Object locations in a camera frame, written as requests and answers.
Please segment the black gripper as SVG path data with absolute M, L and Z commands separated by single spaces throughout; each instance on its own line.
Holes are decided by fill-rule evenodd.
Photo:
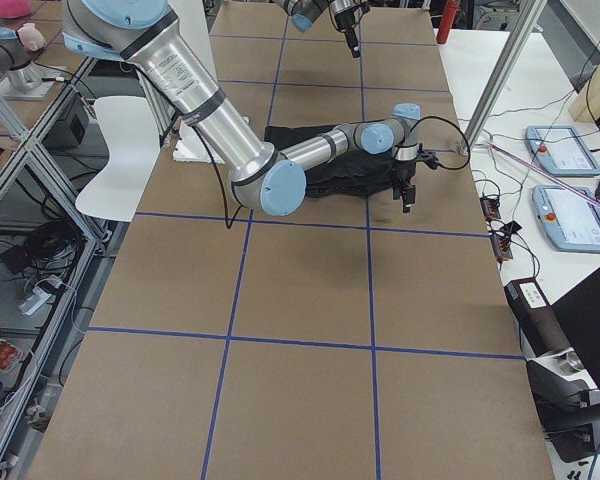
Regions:
M 332 10 L 332 20 L 335 29 L 345 37 L 347 46 L 354 59 L 361 57 L 361 49 L 356 34 L 356 27 L 362 17 L 368 12 L 367 7 L 351 7 L 339 11 Z
M 393 199 L 402 200 L 402 211 L 407 214 L 416 202 L 416 187 L 411 183 L 416 174 L 415 160 L 394 160 L 392 165 Z

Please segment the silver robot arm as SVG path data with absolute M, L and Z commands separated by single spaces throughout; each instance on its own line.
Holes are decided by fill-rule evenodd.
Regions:
M 307 32 L 324 12 L 328 12 L 334 29 L 343 34 L 353 58 L 361 57 L 356 28 L 370 12 L 368 1 L 359 0 L 275 0 L 301 33 Z
M 420 121 L 413 103 L 377 122 L 341 124 L 283 150 L 260 140 L 180 32 L 165 1 L 65 1 L 63 36 L 78 54 L 137 67 L 228 165 L 232 194 L 246 208 L 286 216 L 303 203 L 307 170 L 355 150 L 410 147 Z

